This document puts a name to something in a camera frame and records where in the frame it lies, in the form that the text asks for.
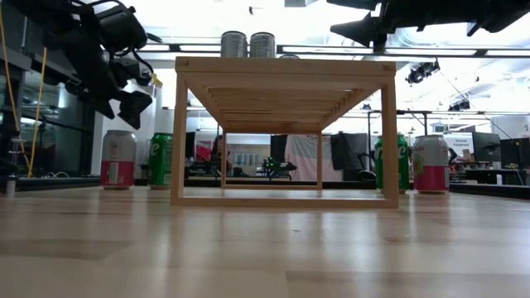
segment desk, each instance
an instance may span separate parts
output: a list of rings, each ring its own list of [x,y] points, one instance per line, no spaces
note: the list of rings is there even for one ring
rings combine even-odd
[[[503,185],[527,185],[527,172],[525,170],[500,169],[500,170],[483,170],[472,169],[465,170],[467,180],[477,180],[480,184],[497,184],[497,175],[503,177]]]
[[[188,89],[204,105],[227,133],[284,133],[317,137],[315,185],[227,185],[225,163],[221,188],[284,190],[322,190],[322,130],[381,89],[383,121],[384,199],[347,199],[350,208],[397,208],[398,130],[396,87],[393,62],[355,60],[305,60],[271,58],[177,57],[177,91],[173,127],[171,204],[211,206],[257,206],[241,198],[186,198],[184,192],[184,155],[186,144],[186,105]],[[226,143],[222,152],[226,154]],[[266,192],[260,206],[267,207]],[[298,193],[303,198],[304,192]],[[334,206],[325,196],[314,206]],[[289,208],[290,197],[276,199],[271,207]]]

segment computer monitor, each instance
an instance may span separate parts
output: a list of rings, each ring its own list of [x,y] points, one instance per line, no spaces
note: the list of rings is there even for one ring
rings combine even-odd
[[[496,133],[472,132],[475,161],[501,162],[500,137]]]
[[[517,165],[520,168],[530,167],[530,138],[516,138],[500,142],[503,168]]]

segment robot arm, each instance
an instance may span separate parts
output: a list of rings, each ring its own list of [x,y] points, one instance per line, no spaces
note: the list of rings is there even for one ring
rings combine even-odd
[[[80,100],[89,100],[96,111],[111,119],[114,113],[109,100],[117,99],[118,116],[140,128],[140,113],[152,103],[151,96],[122,91],[128,79],[150,80],[149,75],[140,73],[138,62],[123,58],[125,55],[132,52],[152,72],[152,67],[136,54],[147,44],[147,34],[134,16],[134,7],[127,8],[118,0],[88,4],[80,0],[7,1],[44,29],[43,43],[48,49],[63,50],[79,78],[66,83],[69,92]],[[117,6],[95,13],[94,6],[105,2],[115,2]]]

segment green soda can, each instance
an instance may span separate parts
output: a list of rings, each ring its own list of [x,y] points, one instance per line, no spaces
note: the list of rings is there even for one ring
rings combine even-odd
[[[149,151],[149,176],[147,182],[152,190],[168,190],[171,184],[171,154],[173,135],[155,133]]]
[[[383,139],[379,137],[375,143],[375,183],[378,190],[383,189]],[[405,137],[397,135],[397,153],[399,168],[399,189],[405,192],[410,187],[408,178],[408,144]]]

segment yellow rope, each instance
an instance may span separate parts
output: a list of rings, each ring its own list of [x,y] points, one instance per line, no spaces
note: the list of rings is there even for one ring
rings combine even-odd
[[[18,132],[18,141],[20,142],[20,148],[22,150],[22,155],[24,156],[24,159],[26,160],[26,165],[29,168],[30,162],[27,159],[26,156],[26,150],[24,149],[24,141],[22,140],[22,137],[20,136],[20,126],[18,125],[18,117],[17,117],[17,107],[15,105],[15,99],[13,97],[13,89],[11,86],[11,78],[9,76],[9,62],[7,61],[7,47],[6,47],[6,35],[5,31],[3,29],[3,17],[2,17],[2,5],[0,5],[0,31],[2,32],[2,49],[3,49],[3,61],[6,66],[6,77],[7,77],[7,89],[9,90],[9,98],[11,99],[11,108],[13,112],[13,119],[15,120],[15,128]]]
[[[36,115],[35,115],[35,129],[33,130],[33,142],[31,143],[31,161],[30,169],[27,172],[27,177],[30,178],[33,171],[33,160],[35,159],[35,144],[36,135],[39,131],[39,115],[41,114],[41,100],[42,91],[44,90],[44,73],[46,72],[46,60],[48,59],[48,49],[44,48],[44,55],[42,57],[42,69],[41,69],[41,87],[39,88],[39,99],[36,103]]]

